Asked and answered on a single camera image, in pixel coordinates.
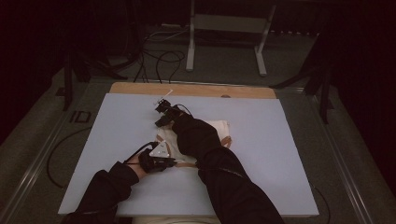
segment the cable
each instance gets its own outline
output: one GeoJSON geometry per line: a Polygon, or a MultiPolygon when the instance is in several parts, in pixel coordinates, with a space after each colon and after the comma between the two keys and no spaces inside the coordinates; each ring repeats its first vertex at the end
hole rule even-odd
{"type": "Polygon", "coordinates": [[[147,41],[163,42],[163,41],[171,39],[171,38],[173,38],[175,36],[182,35],[182,34],[188,32],[188,31],[189,30],[187,30],[187,29],[186,30],[182,30],[182,31],[160,31],[160,32],[156,32],[156,33],[153,33],[153,34],[149,35],[148,38],[147,38],[147,41]],[[170,35],[170,36],[168,36],[168,37],[166,37],[164,39],[151,39],[153,36],[158,35],[158,34],[174,34],[174,35],[170,35]]]}
{"type": "Polygon", "coordinates": [[[143,69],[143,73],[142,73],[142,79],[143,82],[147,82],[149,83],[149,79],[148,79],[148,74],[146,72],[146,66],[145,66],[145,55],[142,54],[142,63],[141,63],[141,68],[143,69]]]}
{"type": "Polygon", "coordinates": [[[181,106],[183,106],[187,111],[189,111],[189,114],[193,117],[192,113],[190,112],[190,110],[186,106],[184,106],[184,105],[181,105],[181,106]]]}
{"type": "Polygon", "coordinates": [[[177,63],[177,68],[172,72],[172,74],[170,75],[170,77],[169,77],[169,79],[168,79],[168,82],[169,82],[169,84],[170,84],[173,75],[176,73],[176,71],[178,70],[178,68],[181,66],[181,61],[185,58],[185,54],[184,54],[183,52],[179,51],[179,50],[175,50],[175,51],[151,50],[151,51],[163,52],[163,54],[161,54],[159,57],[157,57],[157,56],[155,56],[155,55],[153,55],[153,54],[150,54],[150,53],[148,52],[147,49],[143,51],[143,52],[144,52],[145,54],[147,54],[148,56],[157,59],[157,63],[156,63],[156,66],[155,66],[155,71],[156,71],[157,78],[160,80],[160,83],[163,83],[163,81],[162,81],[162,79],[161,79],[160,71],[159,71],[159,69],[158,69],[158,68],[159,68],[160,62],[165,62],[165,63],[177,63]],[[169,61],[169,60],[163,59],[163,57],[164,57],[165,55],[167,55],[167,54],[173,54],[173,55],[175,55],[175,56],[177,57],[177,60],[169,61]]]}
{"type": "Polygon", "coordinates": [[[327,203],[326,198],[325,198],[324,195],[320,192],[320,190],[319,190],[315,185],[313,185],[309,180],[308,180],[308,183],[312,186],[312,188],[313,188],[314,190],[317,191],[317,193],[320,195],[320,197],[321,197],[321,198],[323,199],[323,201],[326,203],[327,214],[328,214],[327,222],[326,222],[326,223],[329,224],[329,223],[330,223],[330,219],[331,219],[331,217],[332,217],[332,214],[331,214],[330,206],[329,206],[329,204],[327,203]]]}
{"type": "Polygon", "coordinates": [[[58,148],[58,146],[59,146],[62,142],[64,142],[65,140],[67,140],[68,138],[72,137],[72,136],[75,135],[75,134],[78,134],[78,133],[82,133],[82,132],[84,132],[84,131],[87,131],[87,130],[89,130],[89,129],[91,129],[91,128],[92,128],[92,127],[89,127],[89,128],[81,129],[81,130],[76,131],[76,132],[74,132],[74,133],[70,133],[70,134],[67,135],[65,138],[63,138],[61,141],[59,141],[59,142],[55,145],[55,147],[52,149],[51,153],[49,154],[49,157],[47,158],[47,176],[48,176],[50,182],[52,182],[52,184],[54,184],[56,187],[58,187],[58,188],[60,188],[60,189],[64,189],[64,188],[67,186],[67,184],[65,184],[65,185],[59,184],[58,182],[56,182],[56,181],[52,178],[52,176],[51,176],[51,174],[50,174],[50,159],[52,158],[53,153],[54,153],[55,150],[58,148]]]}
{"type": "Polygon", "coordinates": [[[143,74],[142,74],[143,82],[145,82],[144,77],[147,78],[146,67],[145,67],[145,65],[144,65],[145,57],[144,57],[143,54],[141,55],[141,57],[139,57],[138,60],[140,61],[140,59],[141,59],[142,62],[141,62],[141,63],[138,62],[138,63],[140,64],[140,67],[139,67],[139,70],[137,71],[136,75],[134,76],[134,82],[136,82],[136,80],[137,80],[137,78],[139,77],[139,74],[140,74],[140,72],[141,72],[142,70],[143,70],[143,74]]]}
{"type": "MultiPolygon", "coordinates": [[[[130,45],[131,32],[133,32],[134,30],[132,30],[133,27],[130,26],[131,23],[130,23],[129,16],[131,13],[128,11],[128,6],[125,1],[121,1],[121,2],[123,3],[123,8],[125,8],[125,11],[123,14],[125,16],[125,23],[127,26],[125,44],[124,44],[124,47],[123,47],[123,50],[121,53],[121,55],[124,55],[128,50],[128,46],[130,45]]],[[[91,3],[91,7],[93,8],[94,17],[98,17],[97,12],[96,12],[96,7],[93,3],[91,3]]],[[[102,42],[105,42],[102,32],[100,33],[99,37],[101,38],[102,42]]],[[[115,64],[115,65],[102,64],[103,68],[114,71],[114,72],[119,72],[119,71],[122,71],[123,69],[128,68],[129,66],[131,66],[135,63],[136,58],[142,53],[143,44],[144,43],[140,44],[140,41],[137,40],[137,45],[135,48],[133,48],[131,50],[131,52],[129,52],[129,56],[127,57],[126,62],[115,64]]]]}
{"type": "Polygon", "coordinates": [[[148,147],[148,146],[151,146],[152,147],[152,145],[153,145],[154,143],[153,142],[149,142],[149,143],[146,143],[145,145],[143,145],[141,148],[139,148],[134,154],[132,154],[132,156],[131,157],[129,157],[127,160],[125,160],[124,161],[124,164],[125,163],[127,163],[132,157],[134,157],[137,153],[139,153],[141,150],[143,150],[145,147],[148,147]]]}

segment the white board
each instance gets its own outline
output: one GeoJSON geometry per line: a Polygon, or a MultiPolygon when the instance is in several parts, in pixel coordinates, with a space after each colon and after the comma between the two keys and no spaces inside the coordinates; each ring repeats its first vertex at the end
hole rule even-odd
{"type": "MultiPolygon", "coordinates": [[[[160,96],[106,95],[73,174],[59,214],[74,212],[93,175],[123,162],[155,140],[160,96]]],[[[316,216],[318,209],[304,167],[277,99],[168,96],[195,118],[230,123],[231,150],[281,216],[316,216]]],[[[120,216],[213,216],[205,185],[194,168],[169,168],[132,187],[120,203],[120,216]]]]}

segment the black sleeve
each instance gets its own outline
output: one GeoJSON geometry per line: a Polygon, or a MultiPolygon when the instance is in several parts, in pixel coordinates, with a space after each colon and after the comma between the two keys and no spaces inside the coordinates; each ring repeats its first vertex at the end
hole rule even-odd
{"type": "Polygon", "coordinates": [[[76,212],[67,215],[65,224],[113,223],[117,204],[129,198],[131,186],[139,178],[129,166],[117,162],[109,172],[97,172],[87,187],[76,212]]]}
{"type": "Polygon", "coordinates": [[[197,159],[198,174],[220,222],[284,223],[267,195],[250,181],[241,162],[219,144],[216,130],[201,120],[183,117],[173,126],[177,144],[180,152],[197,159]]]}

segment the wrist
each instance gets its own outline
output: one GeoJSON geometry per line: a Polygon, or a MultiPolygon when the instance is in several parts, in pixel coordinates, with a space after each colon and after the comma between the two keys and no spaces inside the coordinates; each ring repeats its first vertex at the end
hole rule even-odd
{"type": "Polygon", "coordinates": [[[147,173],[139,164],[138,156],[131,158],[129,161],[127,161],[126,165],[129,166],[136,173],[137,177],[139,177],[139,180],[147,175],[147,173]]]}

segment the metal frame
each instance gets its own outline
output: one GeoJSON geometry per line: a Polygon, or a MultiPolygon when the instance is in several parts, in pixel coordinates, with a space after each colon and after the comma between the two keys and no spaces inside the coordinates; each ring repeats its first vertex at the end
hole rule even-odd
{"type": "MultiPolygon", "coordinates": [[[[289,93],[297,93],[303,94],[302,88],[285,88],[283,90],[275,90],[277,92],[289,92],[289,93]]],[[[340,148],[337,146],[335,140],[332,137],[332,133],[325,126],[322,119],[320,118],[320,114],[318,113],[318,99],[315,96],[307,96],[309,103],[311,104],[312,110],[314,111],[315,117],[314,119],[320,125],[322,131],[325,133],[327,140],[331,144],[332,155],[335,162],[335,167],[337,168],[341,180],[346,188],[346,193],[349,197],[349,200],[352,203],[352,206],[355,209],[355,213],[360,223],[370,224],[374,223],[373,219],[368,211],[368,208],[361,197],[361,193],[357,184],[355,183],[352,174],[347,168],[347,164],[343,158],[343,155],[340,151],[340,148]]],[[[19,209],[23,205],[24,200],[35,184],[38,175],[40,174],[42,168],[44,167],[44,159],[48,156],[50,149],[55,143],[56,137],[59,135],[60,130],[63,127],[63,124],[67,121],[67,118],[70,117],[71,112],[74,111],[73,108],[76,108],[77,101],[73,102],[68,111],[63,112],[58,123],[54,126],[49,135],[46,143],[43,145],[39,153],[37,154],[35,160],[26,170],[23,178],[21,179],[20,184],[17,189],[14,191],[14,194],[11,196],[10,200],[4,207],[2,213],[0,214],[0,223],[9,223],[14,216],[18,213],[19,209]]]]}
{"type": "Polygon", "coordinates": [[[191,0],[191,16],[190,16],[190,44],[187,53],[186,70],[193,71],[194,54],[195,54],[195,29],[203,30],[219,30],[219,31],[234,31],[262,34],[262,41],[254,48],[257,65],[259,67],[259,75],[261,77],[267,76],[267,71],[262,57],[262,49],[270,31],[271,21],[274,17],[276,5],[273,5],[267,19],[243,18],[243,17],[228,17],[217,15],[195,14],[195,1],[191,0]]]}

